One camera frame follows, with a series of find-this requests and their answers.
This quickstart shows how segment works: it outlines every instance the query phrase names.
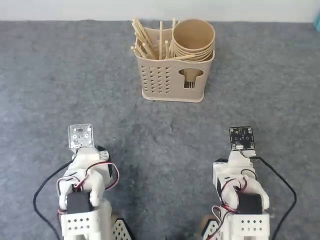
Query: robotic arm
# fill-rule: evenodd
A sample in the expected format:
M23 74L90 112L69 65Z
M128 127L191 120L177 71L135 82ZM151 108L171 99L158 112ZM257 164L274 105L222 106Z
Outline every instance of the robotic arm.
M56 182L63 239L112 240L112 207L103 193L118 183L119 171L107 150L94 147L91 124L70 125L68 132L74 160Z
M221 201L214 206L218 219L208 222L203 240L268 240L270 202L257 181L249 157L256 156L251 127L230 129L231 153L228 159L213 163L213 184Z

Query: white wall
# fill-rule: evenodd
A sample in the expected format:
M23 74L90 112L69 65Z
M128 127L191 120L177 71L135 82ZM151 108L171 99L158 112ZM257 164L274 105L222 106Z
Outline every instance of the white wall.
M0 20L313 22L320 0L0 0Z

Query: beige plastic basket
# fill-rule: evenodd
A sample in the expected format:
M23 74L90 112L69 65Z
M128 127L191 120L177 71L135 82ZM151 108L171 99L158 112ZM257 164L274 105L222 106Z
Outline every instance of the beige plastic basket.
M155 44L153 49L159 55L159 30L146 27L144 29L152 43ZM163 30L162 38L163 42L165 40L170 42L172 29ZM174 59L152 60L136 55L142 81L142 96L148 100L201 102L204 99L204 90L214 58L215 48L213 48L211 57L201 62ZM185 79L184 73L186 72L188 72L188 79Z

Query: stacked paper cups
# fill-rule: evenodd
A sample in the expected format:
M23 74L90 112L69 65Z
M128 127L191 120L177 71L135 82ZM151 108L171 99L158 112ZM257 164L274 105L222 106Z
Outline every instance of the stacked paper cups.
M189 19L179 22L173 30L173 51L176 57L194 55L185 61L191 63L210 59L215 50L215 29L206 21ZM200 71L185 69L185 79L194 82Z

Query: gray carpet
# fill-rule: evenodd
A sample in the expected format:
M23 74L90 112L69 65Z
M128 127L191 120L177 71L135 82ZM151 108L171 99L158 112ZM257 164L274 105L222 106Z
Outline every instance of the gray carpet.
M95 143L118 165L120 182L105 197L138 240L194 239L219 203L212 162L228 157L228 128L242 125L298 194L278 239L320 239L320 33L305 23L214 27L204 100L182 103L142 98L128 21L0 22L0 239L54 239L32 198L71 158L67 125L77 123L93 123ZM273 232L292 194L254 166ZM58 227L56 179L38 206Z

